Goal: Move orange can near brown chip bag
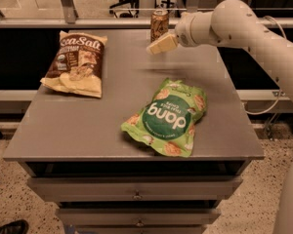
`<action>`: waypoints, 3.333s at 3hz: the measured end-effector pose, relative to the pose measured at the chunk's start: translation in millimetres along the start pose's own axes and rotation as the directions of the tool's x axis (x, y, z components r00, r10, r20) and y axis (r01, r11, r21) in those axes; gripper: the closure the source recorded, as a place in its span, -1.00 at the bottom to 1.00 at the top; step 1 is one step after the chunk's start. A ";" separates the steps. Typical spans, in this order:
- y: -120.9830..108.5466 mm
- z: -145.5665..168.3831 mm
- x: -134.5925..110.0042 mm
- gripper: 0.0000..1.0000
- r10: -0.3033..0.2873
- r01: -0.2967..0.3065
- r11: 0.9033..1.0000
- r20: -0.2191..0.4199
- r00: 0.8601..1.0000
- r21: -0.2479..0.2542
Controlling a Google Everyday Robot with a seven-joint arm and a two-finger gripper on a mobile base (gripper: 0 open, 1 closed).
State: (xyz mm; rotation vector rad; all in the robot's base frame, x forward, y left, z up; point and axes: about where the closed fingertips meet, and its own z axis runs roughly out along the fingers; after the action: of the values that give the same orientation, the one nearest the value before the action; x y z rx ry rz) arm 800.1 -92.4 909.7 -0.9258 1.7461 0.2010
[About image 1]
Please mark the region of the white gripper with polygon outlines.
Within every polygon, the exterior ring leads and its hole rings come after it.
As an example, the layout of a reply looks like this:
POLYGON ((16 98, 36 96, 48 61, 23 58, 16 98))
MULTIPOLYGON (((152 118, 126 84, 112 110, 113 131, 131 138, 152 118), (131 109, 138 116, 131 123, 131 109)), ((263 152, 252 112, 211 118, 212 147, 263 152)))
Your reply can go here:
POLYGON ((203 44, 214 45, 215 34, 211 28, 212 13, 182 13, 175 26, 175 34, 165 33, 146 47, 151 55, 172 51, 178 42, 184 47, 196 47, 203 44))

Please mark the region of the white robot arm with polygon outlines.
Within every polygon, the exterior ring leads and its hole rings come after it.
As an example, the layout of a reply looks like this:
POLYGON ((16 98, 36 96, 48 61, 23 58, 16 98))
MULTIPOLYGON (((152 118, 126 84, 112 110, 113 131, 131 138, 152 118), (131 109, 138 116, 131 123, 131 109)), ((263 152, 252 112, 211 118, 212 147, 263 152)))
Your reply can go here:
MULTIPOLYGON (((156 55, 184 47, 211 45, 242 49, 293 102, 293 43, 267 29, 240 0, 225 0, 212 12, 183 13, 175 31, 151 42, 156 55)), ((293 234, 293 162, 283 182, 272 234, 293 234)))

